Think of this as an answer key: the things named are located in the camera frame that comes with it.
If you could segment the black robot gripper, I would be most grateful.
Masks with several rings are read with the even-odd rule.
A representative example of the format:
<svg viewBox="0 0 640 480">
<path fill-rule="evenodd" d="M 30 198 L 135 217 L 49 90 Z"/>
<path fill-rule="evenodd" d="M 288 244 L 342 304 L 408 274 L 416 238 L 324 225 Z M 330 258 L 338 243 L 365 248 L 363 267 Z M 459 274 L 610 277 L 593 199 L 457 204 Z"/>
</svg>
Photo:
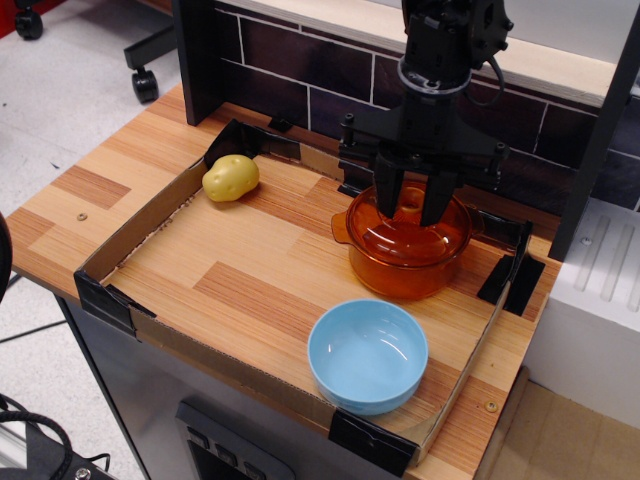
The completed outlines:
<svg viewBox="0 0 640 480">
<path fill-rule="evenodd" d="M 463 185 L 494 190 L 510 153 L 503 142 L 465 123 L 457 98 L 407 93 L 391 110 L 349 112 L 341 123 L 343 186 L 375 183 L 378 210 L 393 218 L 405 179 L 428 177 L 420 225 L 437 224 Z"/>
</svg>

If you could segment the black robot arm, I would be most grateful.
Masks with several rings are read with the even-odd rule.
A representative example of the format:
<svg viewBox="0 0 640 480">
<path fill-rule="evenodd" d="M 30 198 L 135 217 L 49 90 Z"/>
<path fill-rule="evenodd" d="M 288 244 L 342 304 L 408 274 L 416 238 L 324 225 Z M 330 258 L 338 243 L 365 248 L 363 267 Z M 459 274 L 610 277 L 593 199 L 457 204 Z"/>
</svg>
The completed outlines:
<svg viewBox="0 0 640 480">
<path fill-rule="evenodd" d="M 405 1 L 407 43 L 397 75 L 401 104 L 388 111 L 348 113 L 343 159 L 364 161 L 373 175 L 378 210 L 395 214 L 406 173 L 427 179 L 420 223 L 440 221 L 456 189 L 494 188 L 509 147 L 467 125 L 457 101 L 475 70 L 507 48 L 513 24 L 501 1 Z"/>
</svg>

